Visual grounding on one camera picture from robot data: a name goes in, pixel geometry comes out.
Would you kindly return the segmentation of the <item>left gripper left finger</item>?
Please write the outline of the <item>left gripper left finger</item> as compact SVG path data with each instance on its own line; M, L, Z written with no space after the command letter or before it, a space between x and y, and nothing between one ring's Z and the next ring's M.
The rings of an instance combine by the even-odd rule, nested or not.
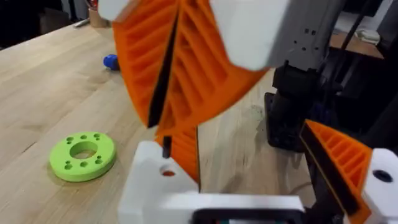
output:
M118 205L119 223L191 223L192 212L165 208L179 194L200 192L197 128L141 141Z

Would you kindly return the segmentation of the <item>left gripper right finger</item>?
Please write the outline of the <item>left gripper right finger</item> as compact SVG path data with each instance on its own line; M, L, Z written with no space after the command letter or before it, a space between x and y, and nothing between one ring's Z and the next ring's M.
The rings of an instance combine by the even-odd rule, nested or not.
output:
M397 155L305 120L300 139L344 213L344 223L397 223Z

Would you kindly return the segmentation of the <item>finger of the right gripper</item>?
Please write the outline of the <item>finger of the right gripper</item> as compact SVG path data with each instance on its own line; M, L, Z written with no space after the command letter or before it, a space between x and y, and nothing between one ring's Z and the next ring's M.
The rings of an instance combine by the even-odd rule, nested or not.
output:
M229 61L208 1L180 1L169 88L156 133L170 136L218 116L268 71Z
M149 126L150 104L177 16L176 0L100 0L111 22L116 54L134 108Z

